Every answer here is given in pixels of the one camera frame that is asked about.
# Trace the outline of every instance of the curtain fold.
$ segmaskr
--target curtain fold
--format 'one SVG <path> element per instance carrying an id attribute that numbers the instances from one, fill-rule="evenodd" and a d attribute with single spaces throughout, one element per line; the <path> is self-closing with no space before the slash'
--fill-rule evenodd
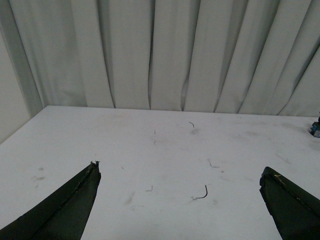
<path id="1" fill-rule="evenodd" d="M 71 8 L 86 104 L 88 107 L 113 108 L 104 62 L 97 2 L 72 0 Z"/>
<path id="2" fill-rule="evenodd" d="M 236 114 L 252 82 L 279 0 L 249 0 L 216 113 Z"/>
<path id="3" fill-rule="evenodd" d="M 309 0 L 280 1 L 240 114 L 264 114 L 309 4 Z"/>
<path id="4" fill-rule="evenodd" d="M 44 107 L 319 113 L 320 0 L 9 1 Z"/>
<path id="5" fill-rule="evenodd" d="M 155 2 L 152 52 L 152 110 L 182 110 L 200 0 Z"/>
<path id="6" fill-rule="evenodd" d="M 149 109 L 153 0 L 99 0 L 98 11 L 114 105 Z"/>
<path id="7" fill-rule="evenodd" d="M 15 74 L 26 108 L 32 118 L 43 109 L 43 106 L 9 0 L 0 1 L 0 31 L 5 40 L 10 60 L 15 66 Z"/>
<path id="8" fill-rule="evenodd" d="M 10 4 L 42 105 L 86 107 L 71 2 Z"/>

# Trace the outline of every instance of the white table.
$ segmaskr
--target white table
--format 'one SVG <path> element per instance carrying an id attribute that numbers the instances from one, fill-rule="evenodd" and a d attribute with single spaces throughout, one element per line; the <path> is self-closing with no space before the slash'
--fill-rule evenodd
<path id="1" fill-rule="evenodd" d="M 83 240 L 280 240 L 260 176 L 320 198 L 316 120 L 48 106 L 0 145 L 0 229 L 100 161 Z"/>

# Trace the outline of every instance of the white wall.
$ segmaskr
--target white wall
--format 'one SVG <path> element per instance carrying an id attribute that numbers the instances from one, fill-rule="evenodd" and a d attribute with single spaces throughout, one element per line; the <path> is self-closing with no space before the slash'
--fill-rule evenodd
<path id="1" fill-rule="evenodd" d="M 30 119 L 0 31 L 0 144 Z"/>

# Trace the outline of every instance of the white tabletop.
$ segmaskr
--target white tabletop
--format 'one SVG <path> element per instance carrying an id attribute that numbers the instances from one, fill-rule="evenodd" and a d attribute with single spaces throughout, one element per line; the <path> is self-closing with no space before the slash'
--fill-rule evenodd
<path id="1" fill-rule="evenodd" d="M 320 198 L 316 120 L 48 106 L 0 145 L 0 229 L 100 161 L 83 240 L 280 240 L 260 176 Z"/>

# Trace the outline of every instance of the white curtain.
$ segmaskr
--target white curtain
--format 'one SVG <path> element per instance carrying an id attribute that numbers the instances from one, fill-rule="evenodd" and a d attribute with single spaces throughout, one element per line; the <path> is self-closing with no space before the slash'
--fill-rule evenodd
<path id="1" fill-rule="evenodd" d="M 3 1 L 43 107 L 319 114 L 320 0 Z"/>

